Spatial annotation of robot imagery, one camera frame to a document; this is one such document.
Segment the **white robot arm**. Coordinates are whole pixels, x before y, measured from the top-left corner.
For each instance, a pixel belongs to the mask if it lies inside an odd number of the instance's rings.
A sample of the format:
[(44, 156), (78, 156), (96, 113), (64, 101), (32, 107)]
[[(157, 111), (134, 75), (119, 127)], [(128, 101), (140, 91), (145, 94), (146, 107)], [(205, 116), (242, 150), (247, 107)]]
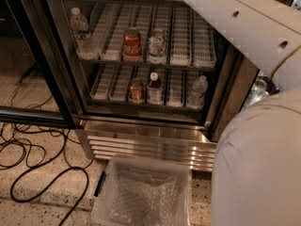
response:
[(218, 140), (212, 226), (301, 226), (301, 12), (275, 0), (183, 0), (280, 92)]

